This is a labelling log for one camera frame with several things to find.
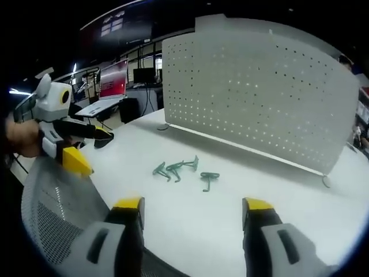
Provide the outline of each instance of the white divider panel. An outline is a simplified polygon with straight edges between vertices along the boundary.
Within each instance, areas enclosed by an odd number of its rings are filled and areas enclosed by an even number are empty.
[[[163,41],[165,120],[329,173],[359,84],[330,56],[282,36],[190,33]]]

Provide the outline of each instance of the green plastic clip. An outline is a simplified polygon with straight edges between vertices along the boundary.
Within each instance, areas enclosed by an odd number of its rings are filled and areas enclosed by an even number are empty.
[[[166,168],[167,171],[173,173],[177,177],[177,180],[174,181],[175,183],[178,183],[180,181],[180,176],[178,175],[177,169],[183,166],[183,162],[184,161],[171,164],[170,166],[167,166]]]
[[[161,176],[164,176],[168,178],[167,182],[169,182],[171,180],[171,177],[167,173],[165,173],[164,167],[165,167],[165,162],[161,163],[160,166],[156,167],[154,171],[152,172],[152,175],[159,174]]]
[[[198,157],[195,156],[195,160],[193,162],[186,162],[186,163],[183,163],[183,165],[193,167],[193,169],[196,171],[198,167]]]
[[[210,191],[210,180],[211,179],[217,179],[219,178],[220,174],[219,173],[212,173],[212,172],[202,172],[200,174],[201,178],[207,179],[208,180],[208,188],[207,189],[203,189],[203,192],[209,192]]]

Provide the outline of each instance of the laptop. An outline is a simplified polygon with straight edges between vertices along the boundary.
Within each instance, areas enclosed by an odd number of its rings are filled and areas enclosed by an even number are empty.
[[[128,60],[124,59],[101,70],[99,100],[125,97],[127,66]]]

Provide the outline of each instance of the monitor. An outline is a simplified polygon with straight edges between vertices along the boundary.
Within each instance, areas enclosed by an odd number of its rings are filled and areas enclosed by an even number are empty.
[[[155,83],[154,68],[133,69],[133,83],[153,84]]]
[[[119,98],[126,93],[128,60],[124,59],[101,70],[100,99]]]

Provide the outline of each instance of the window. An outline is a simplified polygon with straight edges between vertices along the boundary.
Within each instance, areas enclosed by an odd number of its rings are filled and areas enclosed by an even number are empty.
[[[162,69],[163,68],[163,60],[162,60],[162,58],[156,58],[156,60],[155,60],[155,67],[156,67],[156,69]]]
[[[110,23],[107,23],[102,26],[101,28],[101,37],[107,35],[108,33],[111,33],[113,31],[119,30],[123,27],[123,19],[119,18],[117,20],[114,20]]]

